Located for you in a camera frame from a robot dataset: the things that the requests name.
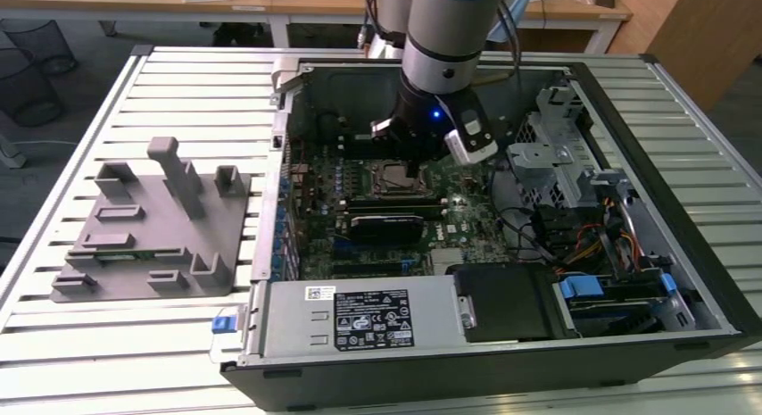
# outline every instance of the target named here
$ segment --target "metal workbench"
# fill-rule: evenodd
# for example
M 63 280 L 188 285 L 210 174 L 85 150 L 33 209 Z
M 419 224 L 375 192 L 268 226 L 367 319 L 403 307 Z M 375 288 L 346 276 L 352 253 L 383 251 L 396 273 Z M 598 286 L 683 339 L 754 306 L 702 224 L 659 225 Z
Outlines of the metal workbench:
M 0 280 L 0 413 L 262 413 L 218 373 L 210 323 L 248 296 L 250 264 L 275 109 L 278 57 L 358 58 L 344 50 L 158 47 L 130 57 L 83 142 Z M 486 54 L 506 59 L 505 54 Z M 638 57 L 533 54 L 583 61 L 713 245 L 762 311 L 762 181 L 658 64 Z M 226 297 L 56 304 L 51 281 L 93 206 L 106 160 L 159 173 L 151 137 L 182 141 L 198 171 L 235 164 L 255 174 L 235 292 Z M 615 164 L 613 151 L 602 149 Z M 239 351 L 234 335 L 223 357 Z M 762 413 L 762 344 L 694 361 L 633 386 L 550 391 L 332 413 Z

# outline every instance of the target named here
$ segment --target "blue tab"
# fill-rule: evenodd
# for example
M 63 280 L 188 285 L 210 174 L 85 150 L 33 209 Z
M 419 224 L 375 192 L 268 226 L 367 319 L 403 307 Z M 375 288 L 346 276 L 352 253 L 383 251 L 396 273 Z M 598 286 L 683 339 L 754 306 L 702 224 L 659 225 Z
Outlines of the blue tab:
M 571 288 L 571 283 L 567 279 L 561 281 L 561 293 L 565 299 L 571 299 L 574 297 L 574 288 Z
M 561 293 L 565 299 L 603 296 L 603 288 L 593 275 L 575 275 L 561 281 Z
M 222 315 L 212 320 L 212 333 L 220 335 L 223 333 L 236 333 L 236 316 Z
M 667 289 L 667 293 L 674 295 L 678 292 L 678 283 L 675 283 L 675 279 L 671 277 L 670 274 L 662 274 L 662 284 Z

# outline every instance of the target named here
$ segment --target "black mesh trash bin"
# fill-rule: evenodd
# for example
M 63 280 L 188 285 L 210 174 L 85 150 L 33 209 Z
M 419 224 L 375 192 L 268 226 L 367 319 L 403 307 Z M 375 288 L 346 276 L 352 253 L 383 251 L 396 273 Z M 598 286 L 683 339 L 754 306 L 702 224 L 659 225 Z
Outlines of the black mesh trash bin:
M 63 74 L 76 67 L 76 59 L 56 21 L 0 20 L 0 29 L 16 47 L 35 54 L 43 72 Z
M 25 49 L 0 49 L 0 111 L 21 127 L 56 119 L 63 104 Z

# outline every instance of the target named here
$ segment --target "power supply label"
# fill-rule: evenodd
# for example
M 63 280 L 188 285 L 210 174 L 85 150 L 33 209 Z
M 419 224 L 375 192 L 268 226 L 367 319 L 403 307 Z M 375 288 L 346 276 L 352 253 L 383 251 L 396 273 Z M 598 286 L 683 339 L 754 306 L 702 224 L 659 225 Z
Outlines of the power supply label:
M 334 294 L 339 351 L 414 346 L 414 320 L 407 290 Z

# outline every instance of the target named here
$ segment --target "floor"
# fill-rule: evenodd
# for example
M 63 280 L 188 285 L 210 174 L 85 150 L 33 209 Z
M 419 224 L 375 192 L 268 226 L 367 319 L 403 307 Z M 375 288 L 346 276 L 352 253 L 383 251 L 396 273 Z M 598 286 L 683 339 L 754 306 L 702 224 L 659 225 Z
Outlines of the floor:
M 13 142 L 60 140 L 76 142 L 108 93 L 134 45 L 210 46 L 216 26 L 202 28 L 190 22 L 119 22 L 116 37 L 106 37 L 93 21 L 61 21 L 61 31 L 80 62 L 69 74 L 52 79 L 67 107 L 51 124 L 23 129 L 0 114 L 0 133 Z M 356 30 L 342 26 L 295 26 L 294 47 L 352 47 Z M 267 38 L 258 46 L 271 46 Z M 0 38 L 0 47 L 9 47 Z M 762 171 L 762 66 L 753 65 L 737 81 L 710 117 L 739 150 Z M 49 189 L 72 154 L 63 144 L 19 145 L 28 158 L 21 170 L 0 165 L 0 237 L 23 237 L 45 201 Z M 0 243 L 0 271 L 15 246 Z

